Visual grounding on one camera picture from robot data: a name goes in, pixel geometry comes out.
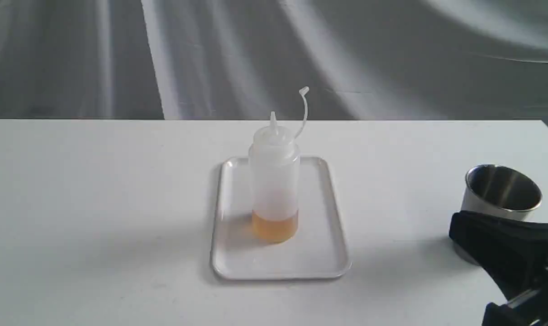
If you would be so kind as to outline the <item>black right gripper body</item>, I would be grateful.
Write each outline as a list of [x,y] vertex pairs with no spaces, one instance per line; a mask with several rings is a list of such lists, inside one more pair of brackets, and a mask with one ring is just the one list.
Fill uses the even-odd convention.
[[483,326],[548,326],[548,240],[505,249],[481,266],[505,297],[486,305]]

